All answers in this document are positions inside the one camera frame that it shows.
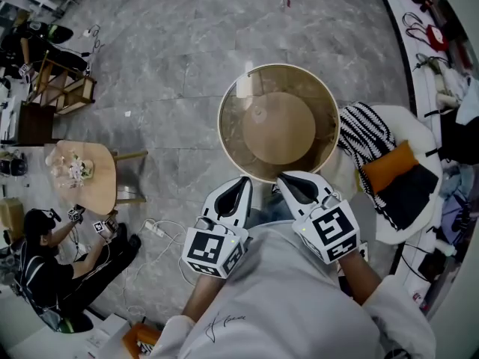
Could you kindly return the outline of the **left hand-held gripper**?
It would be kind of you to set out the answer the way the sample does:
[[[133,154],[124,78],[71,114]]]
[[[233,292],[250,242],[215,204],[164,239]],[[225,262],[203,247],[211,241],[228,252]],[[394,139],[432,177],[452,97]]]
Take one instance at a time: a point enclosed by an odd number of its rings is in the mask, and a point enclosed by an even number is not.
[[[188,228],[183,245],[182,260],[191,270],[218,278],[232,273],[245,254],[248,231],[241,227],[249,217],[252,192],[251,180],[237,177],[207,195],[204,217]],[[227,224],[211,219],[224,219]]]

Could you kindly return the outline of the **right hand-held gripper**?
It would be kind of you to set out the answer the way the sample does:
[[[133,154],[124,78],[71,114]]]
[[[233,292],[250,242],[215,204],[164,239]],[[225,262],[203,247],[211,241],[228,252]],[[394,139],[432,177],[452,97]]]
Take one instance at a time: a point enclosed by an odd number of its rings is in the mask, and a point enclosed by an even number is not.
[[[359,247],[359,225],[346,200],[319,174],[285,171],[277,186],[295,218],[293,231],[325,264]]]

